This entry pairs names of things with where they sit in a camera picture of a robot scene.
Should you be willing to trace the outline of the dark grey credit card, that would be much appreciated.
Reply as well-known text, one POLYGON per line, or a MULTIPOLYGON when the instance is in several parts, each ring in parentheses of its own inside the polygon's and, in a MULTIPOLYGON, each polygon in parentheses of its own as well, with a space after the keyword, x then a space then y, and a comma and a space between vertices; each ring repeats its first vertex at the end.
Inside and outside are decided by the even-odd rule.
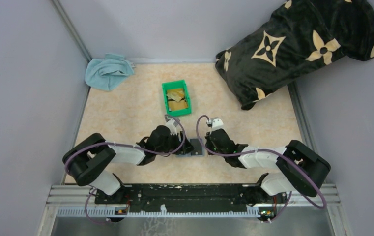
POLYGON ((190 143, 193 146, 193 150, 190 152, 191 156, 204 156, 204 149, 201 145, 201 139, 191 138, 190 143))

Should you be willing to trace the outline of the green plastic bin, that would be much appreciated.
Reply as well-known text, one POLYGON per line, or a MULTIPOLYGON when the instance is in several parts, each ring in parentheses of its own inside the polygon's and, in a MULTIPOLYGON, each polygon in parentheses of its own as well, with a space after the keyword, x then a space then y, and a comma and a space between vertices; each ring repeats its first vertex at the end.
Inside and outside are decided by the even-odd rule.
POLYGON ((192 113, 192 105, 185 80, 162 83, 166 112, 173 117, 192 113))

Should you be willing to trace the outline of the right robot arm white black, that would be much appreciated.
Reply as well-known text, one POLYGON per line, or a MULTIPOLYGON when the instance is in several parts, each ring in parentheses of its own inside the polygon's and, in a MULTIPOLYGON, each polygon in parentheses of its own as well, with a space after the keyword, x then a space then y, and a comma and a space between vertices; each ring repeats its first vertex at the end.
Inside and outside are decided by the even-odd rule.
POLYGON ((262 203, 290 191, 315 197, 331 170, 325 159, 298 140, 273 149, 258 148, 235 143, 224 129, 208 132, 205 140, 210 155, 223 157, 233 167, 276 170, 258 181, 255 196, 262 203))

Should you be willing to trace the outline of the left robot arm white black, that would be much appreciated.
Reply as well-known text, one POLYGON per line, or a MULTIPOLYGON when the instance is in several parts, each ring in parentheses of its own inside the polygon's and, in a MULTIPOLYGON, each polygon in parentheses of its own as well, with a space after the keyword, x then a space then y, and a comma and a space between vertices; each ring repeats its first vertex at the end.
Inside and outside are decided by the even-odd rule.
POLYGON ((185 155, 193 151, 184 131, 159 125, 135 145, 108 142, 101 134, 94 133, 67 152, 62 161, 66 173, 78 186, 94 187, 118 204, 125 199, 126 191, 121 180, 106 171, 109 164, 143 166, 154 161, 157 155, 185 155))

